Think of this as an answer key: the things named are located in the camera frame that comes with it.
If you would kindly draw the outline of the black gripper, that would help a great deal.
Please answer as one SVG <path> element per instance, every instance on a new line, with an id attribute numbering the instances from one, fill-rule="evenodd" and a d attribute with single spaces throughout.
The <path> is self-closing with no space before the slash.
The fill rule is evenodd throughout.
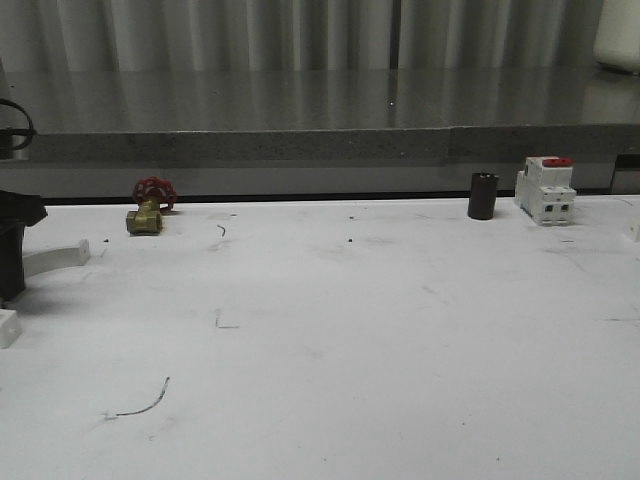
<path id="1" fill-rule="evenodd" d="M 1 191 L 0 279 L 3 300 L 11 300 L 25 289 L 24 229 L 25 226 L 36 225 L 47 215 L 39 195 Z"/>

